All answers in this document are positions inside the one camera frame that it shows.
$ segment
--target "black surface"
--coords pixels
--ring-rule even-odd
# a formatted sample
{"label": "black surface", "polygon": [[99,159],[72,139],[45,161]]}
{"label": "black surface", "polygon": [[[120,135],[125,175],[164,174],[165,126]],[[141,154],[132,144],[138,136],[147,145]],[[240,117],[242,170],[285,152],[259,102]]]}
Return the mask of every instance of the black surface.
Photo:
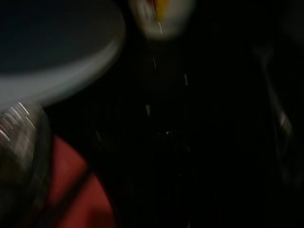
{"label": "black surface", "polygon": [[[252,51],[269,41],[267,28],[256,34],[272,26],[263,23],[269,17],[248,20],[255,8],[237,1],[199,2],[186,33],[157,44],[118,2],[128,34],[117,64],[47,112],[54,131],[104,180],[123,226],[257,227],[299,218],[296,208],[281,213],[281,199],[294,192],[278,176],[270,104]],[[273,13],[271,1],[258,7]]]}

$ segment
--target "white round object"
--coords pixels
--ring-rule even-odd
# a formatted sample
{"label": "white round object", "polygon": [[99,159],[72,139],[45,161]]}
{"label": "white round object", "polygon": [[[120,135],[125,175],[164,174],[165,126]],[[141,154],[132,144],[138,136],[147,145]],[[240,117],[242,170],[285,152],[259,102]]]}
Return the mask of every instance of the white round object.
{"label": "white round object", "polygon": [[129,0],[139,28],[148,38],[167,40],[185,29],[196,0]]}
{"label": "white round object", "polygon": [[0,110],[24,100],[50,105],[64,99],[100,77],[120,54],[125,26],[115,5],[44,10],[0,18]]}

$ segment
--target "red fabric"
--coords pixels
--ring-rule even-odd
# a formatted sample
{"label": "red fabric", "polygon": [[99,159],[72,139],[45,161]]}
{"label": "red fabric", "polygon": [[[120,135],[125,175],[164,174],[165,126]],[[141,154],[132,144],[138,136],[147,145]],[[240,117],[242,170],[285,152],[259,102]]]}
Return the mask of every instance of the red fabric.
{"label": "red fabric", "polygon": [[[49,205],[57,204],[87,167],[83,158],[62,139],[55,137],[53,176]],[[92,176],[65,212],[56,228],[115,228],[114,214],[98,178]]]}

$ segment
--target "blurry object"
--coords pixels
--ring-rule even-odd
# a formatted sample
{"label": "blurry object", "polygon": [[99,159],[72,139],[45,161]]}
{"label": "blurry object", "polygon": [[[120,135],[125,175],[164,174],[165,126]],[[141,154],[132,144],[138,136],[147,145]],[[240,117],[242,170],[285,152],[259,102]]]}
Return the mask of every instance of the blurry object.
{"label": "blurry object", "polygon": [[26,224],[42,208],[50,149],[50,128],[41,107],[18,103],[0,115],[1,227]]}
{"label": "blurry object", "polygon": [[195,0],[129,0],[139,28],[151,39],[180,35],[194,9]]}
{"label": "blurry object", "polygon": [[111,1],[48,6],[25,4],[17,15],[15,8],[0,15],[0,110],[25,98],[43,106],[65,99],[120,54],[124,19]]}
{"label": "blurry object", "polygon": [[100,179],[79,153],[54,137],[47,209],[36,228],[115,228],[115,210]]}
{"label": "blurry object", "polygon": [[36,127],[42,110],[22,103],[0,116],[0,181],[23,184],[33,162]]}

